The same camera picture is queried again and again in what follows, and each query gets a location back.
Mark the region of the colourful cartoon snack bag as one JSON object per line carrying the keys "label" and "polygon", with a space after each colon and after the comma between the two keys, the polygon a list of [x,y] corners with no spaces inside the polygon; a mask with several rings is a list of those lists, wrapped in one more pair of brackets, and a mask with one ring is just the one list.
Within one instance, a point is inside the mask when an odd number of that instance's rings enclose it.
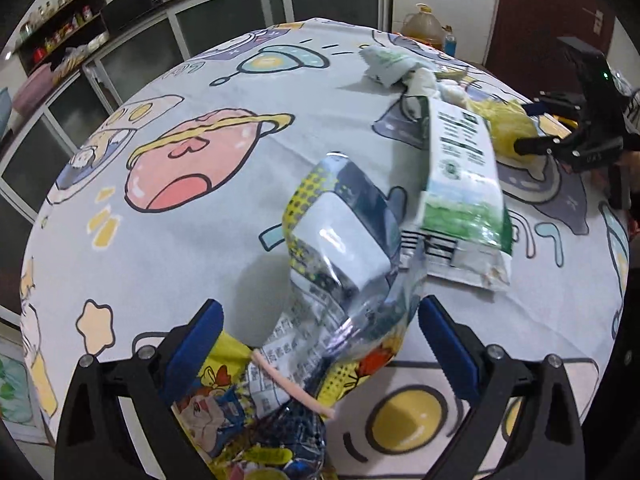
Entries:
{"label": "colourful cartoon snack bag", "polygon": [[405,192],[322,158],[282,217],[290,286],[267,340],[221,334],[174,404],[217,479],[318,479],[335,404],[396,356],[416,309],[400,264]]}

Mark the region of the white green small packet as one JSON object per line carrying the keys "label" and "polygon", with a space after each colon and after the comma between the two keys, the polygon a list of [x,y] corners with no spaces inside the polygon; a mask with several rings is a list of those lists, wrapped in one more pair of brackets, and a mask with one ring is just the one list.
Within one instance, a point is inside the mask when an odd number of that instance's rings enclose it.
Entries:
{"label": "white green small packet", "polygon": [[367,64],[366,76],[385,88],[390,88],[408,73],[423,67],[418,58],[397,48],[369,46],[361,49],[359,55]]}

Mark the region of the black microwave oven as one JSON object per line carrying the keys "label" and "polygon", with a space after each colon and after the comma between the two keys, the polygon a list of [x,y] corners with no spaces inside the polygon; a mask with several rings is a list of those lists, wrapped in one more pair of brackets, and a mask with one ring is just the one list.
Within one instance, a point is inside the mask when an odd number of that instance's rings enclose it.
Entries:
{"label": "black microwave oven", "polygon": [[101,11],[102,20],[110,34],[118,34],[163,2],[164,0],[111,0]]}

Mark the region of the large cooking oil jug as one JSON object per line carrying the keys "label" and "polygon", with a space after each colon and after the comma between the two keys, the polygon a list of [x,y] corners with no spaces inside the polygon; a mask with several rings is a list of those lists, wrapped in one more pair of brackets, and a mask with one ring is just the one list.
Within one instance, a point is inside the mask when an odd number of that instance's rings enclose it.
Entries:
{"label": "large cooking oil jug", "polygon": [[437,50],[444,45],[444,29],[426,3],[417,3],[416,12],[408,14],[400,30],[402,36],[427,44]]}

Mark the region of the kitchen counter cabinets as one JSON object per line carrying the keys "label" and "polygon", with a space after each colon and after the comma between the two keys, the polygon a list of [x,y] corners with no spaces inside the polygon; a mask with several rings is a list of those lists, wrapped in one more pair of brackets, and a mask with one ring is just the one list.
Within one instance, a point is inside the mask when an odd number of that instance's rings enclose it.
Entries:
{"label": "kitchen counter cabinets", "polygon": [[308,18],[390,29],[394,0],[166,0],[108,34],[107,43],[1,139],[1,304],[20,308],[27,237],[64,162],[146,84],[246,32]]}

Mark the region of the pink plastic basin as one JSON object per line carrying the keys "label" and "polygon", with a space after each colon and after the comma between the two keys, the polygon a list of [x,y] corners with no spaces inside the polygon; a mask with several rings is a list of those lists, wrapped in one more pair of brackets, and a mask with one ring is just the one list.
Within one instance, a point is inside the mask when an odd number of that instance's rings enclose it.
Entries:
{"label": "pink plastic basin", "polygon": [[54,88],[51,64],[39,66],[15,92],[13,109],[22,117],[28,117]]}

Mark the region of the cartoon print tablecloth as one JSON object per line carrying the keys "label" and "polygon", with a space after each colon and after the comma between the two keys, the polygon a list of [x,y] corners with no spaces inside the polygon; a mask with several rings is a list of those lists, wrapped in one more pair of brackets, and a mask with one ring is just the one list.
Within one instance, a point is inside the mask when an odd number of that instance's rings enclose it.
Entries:
{"label": "cartoon print tablecloth", "polygon": [[[160,344],[207,299],[221,334],[260,347],[290,286],[282,217],[322,158],[405,192],[400,264],[416,312],[393,359],[335,404],[318,479],[567,477],[527,445],[576,448],[623,314],[626,216],[550,155],[497,156],[511,285],[426,273],[411,232],[420,128],[364,73],[369,46],[465,70],[469,100],[530,103],[491,73],[400,35],[323,18],[255,30],[163,73],[108,116],[53,180],[20,297],[24,360],[61,478],[217,479],[160,398]],[[480,400],[459,399],[419,326],[434,295],[482,344]]]}

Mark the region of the green white milk powder bag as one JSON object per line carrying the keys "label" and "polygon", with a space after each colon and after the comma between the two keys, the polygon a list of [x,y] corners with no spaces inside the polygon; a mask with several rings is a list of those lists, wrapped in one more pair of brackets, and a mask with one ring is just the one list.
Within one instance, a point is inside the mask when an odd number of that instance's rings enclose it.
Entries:
{"label": "green white milk powder bag", "polygon": [[426,273],[505,292],[511,285],[512,223],[486,120],[426,96],[402,110],[420,128],[426,177],[411,232],[423,246]]}

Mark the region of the small blue water bottle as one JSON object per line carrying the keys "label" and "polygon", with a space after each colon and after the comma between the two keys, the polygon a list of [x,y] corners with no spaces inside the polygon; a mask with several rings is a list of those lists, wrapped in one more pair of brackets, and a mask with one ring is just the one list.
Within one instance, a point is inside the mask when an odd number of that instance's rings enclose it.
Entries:
{"label": "small blue water bottle", "polygon": [[457,51],[457,38],[454,36],[454,32],[452,31],[452,27],[450,25],[445,25],[444,30],[444,41],[442,42],[442,50],[446,53],[446,55],[452,56],[453,58],[456,56]]}

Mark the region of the yellow plastic bag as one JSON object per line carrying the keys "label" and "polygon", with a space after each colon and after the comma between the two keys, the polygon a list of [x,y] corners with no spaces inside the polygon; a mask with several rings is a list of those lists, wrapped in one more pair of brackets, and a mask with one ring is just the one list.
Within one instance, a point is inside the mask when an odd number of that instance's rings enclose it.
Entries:
{"label": "yellow plastic bag", "polygon": [[514,150],[516,140],[538,136],[534,122],[518,102],[469,100],[468,107],[488,122],[491,143],[497,156],[523,164],[530,164],[536,158],[535,155],[519,155]]}

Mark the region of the white knotted tissue bundle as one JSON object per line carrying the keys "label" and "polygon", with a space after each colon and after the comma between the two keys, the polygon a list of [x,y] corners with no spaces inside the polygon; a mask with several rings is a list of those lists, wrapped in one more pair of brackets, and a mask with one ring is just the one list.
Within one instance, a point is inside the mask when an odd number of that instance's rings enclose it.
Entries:
{"label": "white knotted tissue bundle", "polygon": [[426,67],[419,67],[410,70],[404,77],[404,84],[407,86],[408,96],[425,96],[427,99],[468,108],[468,97],[461,85],[465,76],[465,70],[434,72]]}

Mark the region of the dark red wooden door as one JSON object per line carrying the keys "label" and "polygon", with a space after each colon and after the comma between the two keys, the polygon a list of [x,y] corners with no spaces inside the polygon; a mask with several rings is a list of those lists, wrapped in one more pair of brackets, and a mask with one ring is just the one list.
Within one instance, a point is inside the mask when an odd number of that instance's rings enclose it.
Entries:
{"label": "dark red wooden door", "polygon": [[529,99],[547,90],[577,92],[559,39],[577,37],[606,53],[614,24],[604,0],[498,0],[485,66]]}

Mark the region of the black spice shelf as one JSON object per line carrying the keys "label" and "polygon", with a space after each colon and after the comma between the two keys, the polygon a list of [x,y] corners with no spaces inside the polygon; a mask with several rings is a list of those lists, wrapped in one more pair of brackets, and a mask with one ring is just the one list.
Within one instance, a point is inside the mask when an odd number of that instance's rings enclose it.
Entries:
{"label": "black spice shelf", "polygon": [[13,54],[30,75],[43,64],[56,65],[67,49],[88,44],[106,32],[101,11],[106,0],[67,0],[49,13],[39,10],[20,28]]}

